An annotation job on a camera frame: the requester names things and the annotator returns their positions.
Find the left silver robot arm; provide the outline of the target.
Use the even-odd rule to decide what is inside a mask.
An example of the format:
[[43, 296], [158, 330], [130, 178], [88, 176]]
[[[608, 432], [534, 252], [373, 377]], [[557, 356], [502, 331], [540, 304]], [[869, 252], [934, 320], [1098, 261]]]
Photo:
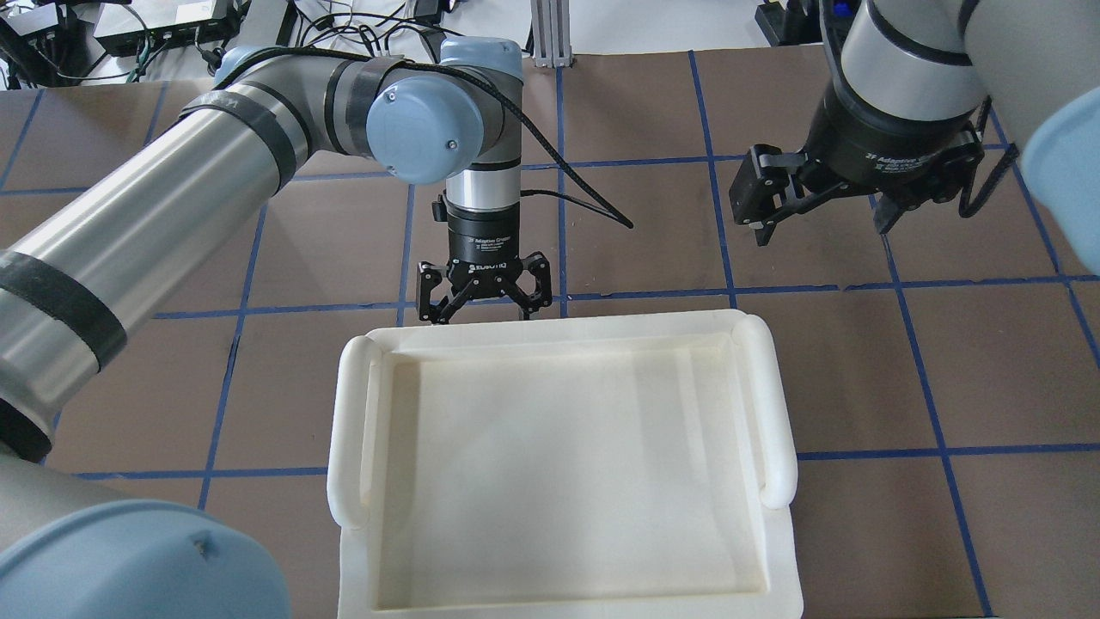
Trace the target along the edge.
[[45, 465], [54, 420], [315, 154], [447, 181], [451, 259], [502, 270], [527, 312], [549, 283], [518, 257], [525, 63], [514, 40], [443, 38], [437, 59], [330, 48], [228, 52], [158, 137], [3, 250], [4, 618], [290, 618], [278, 561], [193, 506]]

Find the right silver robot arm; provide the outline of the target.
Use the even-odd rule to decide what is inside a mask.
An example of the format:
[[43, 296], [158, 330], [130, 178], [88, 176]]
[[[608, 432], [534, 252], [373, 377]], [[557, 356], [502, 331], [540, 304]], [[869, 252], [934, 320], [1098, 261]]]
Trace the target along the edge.
[[773, 46], [818, 42], [826, 86], [801, 150], [756, 144], [732, 218], [766, 246], [778, 224], [877, 196], [888, 234], [927, 201], [969, 218], [1011, 166], [1097, 273], [1096, 1], [766, 1]]

